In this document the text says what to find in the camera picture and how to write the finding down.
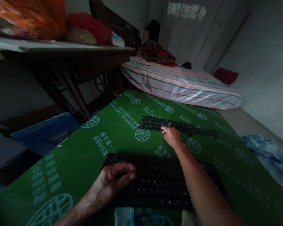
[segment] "mattress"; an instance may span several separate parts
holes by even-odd
[[[231,109],[242,102],[240,93],[203,71],[173,68],[131,57],[122,64],[122,73],[140,90],[180,103]]]

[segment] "green mat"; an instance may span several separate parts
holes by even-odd
[[[182,134],[194,157],[213,163],[236,213],[246,225],[283,225],[283,190],[218,112],[128,90],[0,194],[0,225],[54,225],[87,192],[109,152],[176,157],[157,131],[139,130],[143,115],[195,123],[219,139]],[[180,225],[182,211],[159,213],[157,225]],[[98,213],[98,225],[114,225],[114,208]]]

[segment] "striped mattress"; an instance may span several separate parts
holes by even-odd
[[[167,67],[137,56],[122,64],[122,73],[140,90],[180,103],[230,109],[242,102],[240,93],[203,71]]]

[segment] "floor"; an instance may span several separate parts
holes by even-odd
[[[266,139],[274,141],[283,150],[283,141],[249,116],[241,108],[218,110],[239,136],[261,134]]]

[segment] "red pillow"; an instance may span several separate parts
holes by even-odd
[[[230,70],[219,67],[213,74],[213,77],[220,80],[223,84],[231,85],[234,83],[234,81],[236,81],[238,75],[239,73],[237,72],[232,72]]]

